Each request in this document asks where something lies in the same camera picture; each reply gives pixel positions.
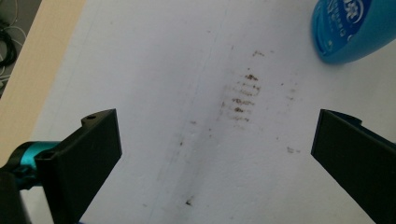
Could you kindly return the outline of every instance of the table surface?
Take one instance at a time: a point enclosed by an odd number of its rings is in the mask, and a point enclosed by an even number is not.
[[[84,1],[44,0],[0,100],[0,165],[30,139]]]
[[[62,140],[82,117],[117,108],[123,156],[84,223],[373,223],[310,149],[321,108],[395,139],[396,45],[322,63],[315,3],[88,0],[40,80],[51,88],[26,118],[34,131],[9,125]],[[26,109],[11,106],[0,112]],[[42,191],[23,196],[33,221],[50,223]]]

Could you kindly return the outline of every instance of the blue bottle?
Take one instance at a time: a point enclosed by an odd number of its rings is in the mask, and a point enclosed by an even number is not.
[[[319,0],[312,35],[325,63],[350,63],[396,38],[396,0]]]

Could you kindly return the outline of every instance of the brown stain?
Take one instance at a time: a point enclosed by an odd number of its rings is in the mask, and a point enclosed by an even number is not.
[[[291,153],[294,153],[294,148],[292,148],[292,147],[288,147],[288,152],[291,154]]]
[[[235,108],[233,111],[237,112],[237,113],[243,113],[244,110],[241,109],[240,107]]]
[[[242,121],[246,121],[246,122],[249,121],[248,118],[243,118],[243,117],[238,117],[238,116],[233,117],[233,119],[234,119],[234,120],[242,120]]]
[[[250,101],[244,101],[238,98],[233,98],[233,102],[237,103],[238,105],[254,105],[254,103],[250,102]]]
[[[254,80],[254,81],[258,81],[258,80],[259,80],[258,78],[256,78],[255,76],[253,76],[253,74],[246,75],[245,78],[247,78],[247,79],[249,79],[249,80]]]
[[[250,88],[255,89],[257,91],[259,91],[261,89],[261,87],[259,87],[259,86],[247,84],[246,82],[242,83],[242,86],[247,86],[247,87],[250,87]]]
[[[252,56],[255,57],[255,56],[257,56],[257,55],[262,56],[262,57],[265,56],[265,54],[263,54],[263,53],[259,52],[258,50],[256,50],[256,51],[254,51],[254,53],[252,54]]]
[[[251,91],[240,90],[239,92],[241,92],[242,94],[244,94],[246,96],[253,96],[253,92],[251,92]]]
[[[188,206],[192,206],[192,200],[194,199],[194,196],[191,196],[187,201],[186,201],[186,205]]]

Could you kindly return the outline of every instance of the cable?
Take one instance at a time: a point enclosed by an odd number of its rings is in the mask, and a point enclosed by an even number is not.
[[[12,26],[13,24],[15,24],[15,22],[18,19],[18,13],[19,13],[18,0],[15,0],[15,17],[14,17],[14,20],[12,21],[12,23],[9,24],[9,26]]]
[[[8,66],[15,63],[17,60],[17,50],[15,49],[14,43],[12,43],[12,38],[4,30],[0,31],[0,41],[3,41],[7,47],[6,57],[0,62],[0,66]]]
[[[3,83],[3,86],[5,85],[5,82],[8,82],[8,81],[9,81],[9,78],[10,78],[10,75],[7,76],[7,78],[0,79],[0,82]]]
[[[21,42],[19,42],[18,40],[12,39],[12,41],[14,41],[15,43],[17,43],[17,44],[20,45],[21,47],[23,47],[23,44],[22,44]]]
[[[23,37],[25,37],[25,39],[26,39],[26,37],[27,37],[26,33],[25,33],[25,32],[22,30],[22,28],[19,27],[19,26],[8,26],[8,27],[4,28],[4,30],[8,30],[8,29],[16,29],[16,30],[19,30],[19,31],[21,31],[21,33],[23,34]]]
[[[10,77],[11,75],[2,76],[0,77],[0,81],[8,81]]]

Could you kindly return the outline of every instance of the white wire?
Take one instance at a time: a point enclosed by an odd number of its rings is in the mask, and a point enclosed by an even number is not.
[[[6,27],[6,28],[4,28],[5,30],[8,30],[8,29],[17,29],[17,30],[19,30],[19,31],[21,31],[21,33],[23,34],[23,36],[25,37],[25,39],[26,39],[26,37],[27,37],[27,35],[26,35],[26,33],[22,30],[22,28],[21,27],[19,27],[19,26],[8,26],[8,27]]]
[[[0,77],[0,80],[3,80],[3,79],[9,79],[11,77],[11,75],[5,75],[5,76],[1,76]]]
[[[12,23],[9,26],[12,26],[13,24],[15,24],[15,22],[18,19],[18,12],[19,12],[19,7],[18,7],[18,0],[15,0],[15,17],[14,20],[12,21]]]
[[[9,81],[9,78],[11,77],[11,75],[8,75],[7,77],[5,77],[5,78],[0,78],[0,81],[1,82],[4,82],[4,81]]]
[[[21,45],[21,47],[23,47],[23,44],[22,44],[21,42],[19,42],[18,40],[16,40],[16,39],[12,39],[12,41],[14,41],[15,43],[17,43],[17,44]]]

